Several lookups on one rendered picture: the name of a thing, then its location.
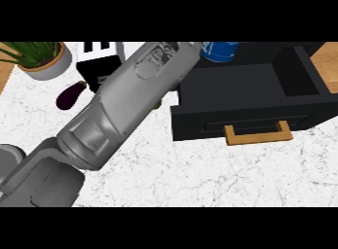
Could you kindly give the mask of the black drawer front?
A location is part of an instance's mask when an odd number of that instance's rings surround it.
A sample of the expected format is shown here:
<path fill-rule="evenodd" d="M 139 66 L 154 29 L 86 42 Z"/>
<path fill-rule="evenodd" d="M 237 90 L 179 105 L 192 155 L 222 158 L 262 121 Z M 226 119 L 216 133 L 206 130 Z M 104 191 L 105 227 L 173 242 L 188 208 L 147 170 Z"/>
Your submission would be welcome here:
<path fill-rule="evenodd" d="M 172 107 L 173 140 L 223 137 L 223 126 L 238 134 L 277 129 L 287 121 L 293 131 L 308 130 L 338 116 L 338 93 L 283 97 L 254 103 L 182 104 Z"/>

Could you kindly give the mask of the black open drawer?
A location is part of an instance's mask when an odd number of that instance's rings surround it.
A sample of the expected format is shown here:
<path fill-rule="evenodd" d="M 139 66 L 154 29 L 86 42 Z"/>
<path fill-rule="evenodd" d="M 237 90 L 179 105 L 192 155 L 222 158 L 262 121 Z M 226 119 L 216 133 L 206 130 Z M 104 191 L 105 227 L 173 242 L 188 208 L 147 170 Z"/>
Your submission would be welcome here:
<path fill-rule="evenodd" d="M 305 48 L 294 47 L 269 63 L 194 68 L 179 85 L 178 105 L 269 102 L 328 93 Z"/>

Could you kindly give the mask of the blue can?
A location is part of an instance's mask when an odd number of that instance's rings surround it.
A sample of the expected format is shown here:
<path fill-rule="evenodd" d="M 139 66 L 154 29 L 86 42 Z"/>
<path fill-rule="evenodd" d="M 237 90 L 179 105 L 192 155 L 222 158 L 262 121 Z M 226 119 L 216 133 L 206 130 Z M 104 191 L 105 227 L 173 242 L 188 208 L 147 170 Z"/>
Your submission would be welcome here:
<path fill-rule="evenodd" d="M 204 42 L 201 55 L 213 62 L 229 62 L 237 54 L 238 42 Z"/>

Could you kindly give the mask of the black cabinet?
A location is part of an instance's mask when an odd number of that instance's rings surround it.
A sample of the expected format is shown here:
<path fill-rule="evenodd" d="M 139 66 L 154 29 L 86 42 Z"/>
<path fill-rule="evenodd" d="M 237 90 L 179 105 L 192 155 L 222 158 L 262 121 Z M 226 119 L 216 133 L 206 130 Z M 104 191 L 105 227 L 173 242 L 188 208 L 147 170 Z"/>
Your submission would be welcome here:
<path fill-rule="evenodd" d="M 201 57 L 195 68 L 269 63 L 284 49 L 294 47 L 303 47 L 308 55 L 312 56 L 322 45 L 324 42 L 241 42 L 229 62 L 213 62 Z"/>

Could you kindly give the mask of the purple eggplant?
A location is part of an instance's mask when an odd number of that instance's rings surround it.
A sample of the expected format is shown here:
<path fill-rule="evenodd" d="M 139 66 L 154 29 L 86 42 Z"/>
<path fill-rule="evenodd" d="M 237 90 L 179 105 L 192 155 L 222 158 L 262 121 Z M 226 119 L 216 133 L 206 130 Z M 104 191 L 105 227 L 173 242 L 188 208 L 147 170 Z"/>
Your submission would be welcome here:
<path fill-rule="evenodd" d="M 76 82 L 60 94 L 57 98 L 57 107 L 61 110 L 70 110 L 79 100 L 79 97 L 86 89 L 86 82 Z"/>

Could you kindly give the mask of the green plant in grey pot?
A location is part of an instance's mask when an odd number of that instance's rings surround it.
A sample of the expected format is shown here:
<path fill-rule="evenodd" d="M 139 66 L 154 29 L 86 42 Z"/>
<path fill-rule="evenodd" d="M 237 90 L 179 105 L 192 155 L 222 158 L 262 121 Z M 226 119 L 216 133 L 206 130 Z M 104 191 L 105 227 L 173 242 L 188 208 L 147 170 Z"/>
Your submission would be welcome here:
<path fill-rule="evenodd" d="M 73 54 L 64 42 L 4 42 L 9 50 L 0 53 L 11 57 L 2 62 L 17 64 L 20 69 L 37 81 L 60 77 L 73 63 Z"/>

